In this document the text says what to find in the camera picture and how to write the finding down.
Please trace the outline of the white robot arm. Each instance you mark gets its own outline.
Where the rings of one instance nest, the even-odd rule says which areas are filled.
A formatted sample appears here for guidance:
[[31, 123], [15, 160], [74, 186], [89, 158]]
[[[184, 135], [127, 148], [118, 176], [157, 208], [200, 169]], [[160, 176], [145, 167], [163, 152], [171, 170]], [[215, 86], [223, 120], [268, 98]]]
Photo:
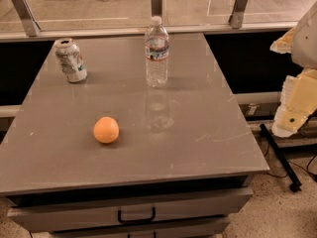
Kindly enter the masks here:
[[275, 136], [285, 138], [295, 134], [317, 110], [317, 2], [270, 49], [290, 53], [292, 61], [303, 67], [297, 76], [286, 77], [271, 127]]

